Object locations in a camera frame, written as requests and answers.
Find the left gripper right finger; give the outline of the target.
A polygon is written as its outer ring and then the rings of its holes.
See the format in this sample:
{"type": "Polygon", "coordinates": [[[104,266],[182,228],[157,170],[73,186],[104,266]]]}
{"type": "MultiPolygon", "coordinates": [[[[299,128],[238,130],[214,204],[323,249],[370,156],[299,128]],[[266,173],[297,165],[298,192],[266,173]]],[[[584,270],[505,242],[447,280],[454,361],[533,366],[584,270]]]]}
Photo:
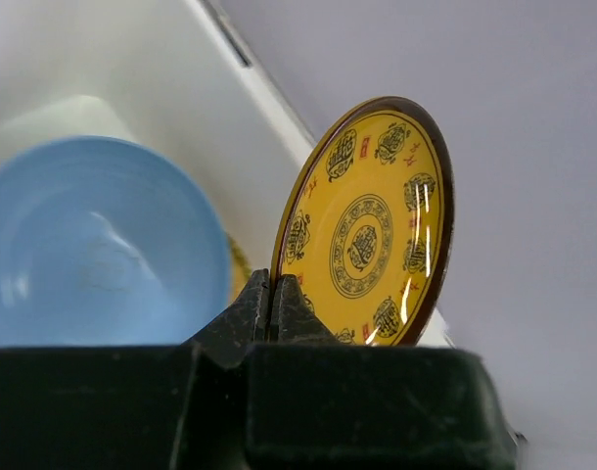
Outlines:
{"type": "Polygon", "coordinates": [[[254,469],[515,469],[482,359],[453,348],[253,345],[244,449],[254,469]]]}

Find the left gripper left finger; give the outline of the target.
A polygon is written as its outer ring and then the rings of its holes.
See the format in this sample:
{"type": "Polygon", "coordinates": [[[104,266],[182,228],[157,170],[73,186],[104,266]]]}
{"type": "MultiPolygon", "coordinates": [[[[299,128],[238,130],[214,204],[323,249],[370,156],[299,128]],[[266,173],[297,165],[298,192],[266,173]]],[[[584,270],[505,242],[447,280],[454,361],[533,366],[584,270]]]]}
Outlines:
{"type": "Polygon", "coordinates": [[[244,469],[269,275],[179,346],[0,348],[0,469],[244,469]]]}

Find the round bamboo tray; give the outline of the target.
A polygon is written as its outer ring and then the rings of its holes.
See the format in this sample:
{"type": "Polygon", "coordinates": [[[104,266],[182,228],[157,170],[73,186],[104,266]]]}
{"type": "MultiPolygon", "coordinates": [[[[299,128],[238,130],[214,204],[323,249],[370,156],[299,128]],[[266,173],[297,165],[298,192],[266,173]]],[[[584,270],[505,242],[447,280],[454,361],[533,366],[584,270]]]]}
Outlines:
{"type": "Polygon", "coordinates": [[[233,237],[227,235],[231,258],[231,282],[229,304],[233,304],[251,278],[253,270],[245,253],[233,237]]]}

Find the yellow patterned plate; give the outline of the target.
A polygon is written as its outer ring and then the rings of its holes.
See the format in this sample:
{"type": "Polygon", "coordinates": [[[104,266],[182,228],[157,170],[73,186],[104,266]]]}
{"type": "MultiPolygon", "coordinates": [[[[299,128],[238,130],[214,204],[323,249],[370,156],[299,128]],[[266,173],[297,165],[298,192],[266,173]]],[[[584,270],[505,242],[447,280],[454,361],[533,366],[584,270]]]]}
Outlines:
{"type": "Polygon", "coordinates": [[[416,344],[448,266],[454,182],[444,138],[414,101],[369,99],[333,124],[284,208],[271,282],[294,276],[341,342],[416,344]]]}

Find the light blue plate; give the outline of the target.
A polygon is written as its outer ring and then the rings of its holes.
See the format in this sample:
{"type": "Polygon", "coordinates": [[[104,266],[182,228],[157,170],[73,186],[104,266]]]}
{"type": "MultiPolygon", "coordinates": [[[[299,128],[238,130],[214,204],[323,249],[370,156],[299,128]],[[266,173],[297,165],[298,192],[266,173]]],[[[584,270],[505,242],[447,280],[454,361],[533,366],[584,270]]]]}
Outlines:
{"type": "Polygon", "coordinates": [[[0,166],[0,347],[178,344],[230,291],[218,215],[166,158],[79,136],[0,166]]]}

